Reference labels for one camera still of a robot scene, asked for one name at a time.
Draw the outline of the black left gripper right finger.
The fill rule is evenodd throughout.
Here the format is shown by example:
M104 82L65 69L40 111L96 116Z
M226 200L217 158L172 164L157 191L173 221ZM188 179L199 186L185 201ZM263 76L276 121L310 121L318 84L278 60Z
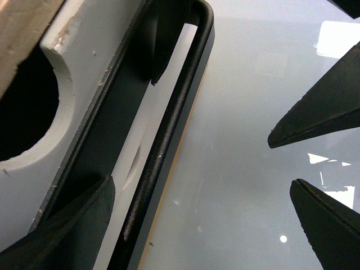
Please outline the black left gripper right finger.
M276 124L270 148L359 127L359 44L353 46Z

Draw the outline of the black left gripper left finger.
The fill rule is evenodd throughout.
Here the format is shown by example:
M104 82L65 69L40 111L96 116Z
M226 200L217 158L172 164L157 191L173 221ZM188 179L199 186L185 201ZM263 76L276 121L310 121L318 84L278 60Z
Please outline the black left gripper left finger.
M115 201L112 176L98 181L1 252L1 269L92 269Z

